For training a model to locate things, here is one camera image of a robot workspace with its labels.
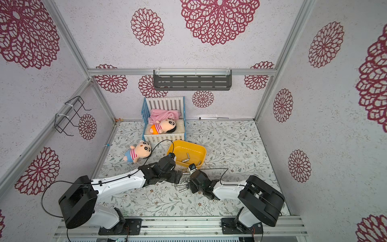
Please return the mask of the yellow plastic storage box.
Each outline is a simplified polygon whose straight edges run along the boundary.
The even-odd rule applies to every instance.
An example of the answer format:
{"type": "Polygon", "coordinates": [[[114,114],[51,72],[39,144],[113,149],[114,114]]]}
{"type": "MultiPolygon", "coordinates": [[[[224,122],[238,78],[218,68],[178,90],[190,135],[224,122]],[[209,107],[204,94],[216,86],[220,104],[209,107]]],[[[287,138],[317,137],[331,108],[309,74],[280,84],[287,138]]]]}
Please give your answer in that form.
{"type": "Polygon", "coordinates": [[[188,168],[191,164],[194,164],[199,169],[205,162],[207,150],[204,146],[198,144],[176,140],[173,145],[170,145],[166,155],[169,153],[175,155],[176,165],[188,168]]]}

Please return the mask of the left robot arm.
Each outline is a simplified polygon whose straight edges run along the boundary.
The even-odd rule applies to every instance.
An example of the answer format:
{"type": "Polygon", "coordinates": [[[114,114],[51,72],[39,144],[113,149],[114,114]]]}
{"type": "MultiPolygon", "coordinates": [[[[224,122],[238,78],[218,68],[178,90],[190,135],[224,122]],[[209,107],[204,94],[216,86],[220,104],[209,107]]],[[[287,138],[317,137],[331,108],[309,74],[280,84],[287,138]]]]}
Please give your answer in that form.
{"type": "Polygon", "coordinates": [[[79,177],[58,201],[66,228],[75,229],[88,223],[115,235],[124,232],[127,221],[122,212],[98,203],[107,197],[164,181],[179,184],[182,171],[175,170],[175,162],[175,155],[169,153],[158,162],[121,175],[104,179],[90,179],[86,175],[79,177]]]}

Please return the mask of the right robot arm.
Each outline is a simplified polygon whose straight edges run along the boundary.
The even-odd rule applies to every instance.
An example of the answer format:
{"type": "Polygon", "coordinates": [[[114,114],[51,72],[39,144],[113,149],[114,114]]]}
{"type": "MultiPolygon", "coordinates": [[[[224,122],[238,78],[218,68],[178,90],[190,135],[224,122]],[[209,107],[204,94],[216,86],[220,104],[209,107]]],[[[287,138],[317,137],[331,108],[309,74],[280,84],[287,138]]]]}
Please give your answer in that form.
{"type": "Polygon", "coordinates": [[[209,200],[239,200],[243,207],[236,223],[247,228],[258,222],[275,227],[285,203],[284,196],[255,175],[239,182],[211,180],[202,170],[190,173],[188,187],[194,194],[201,192],[209,200]]]}

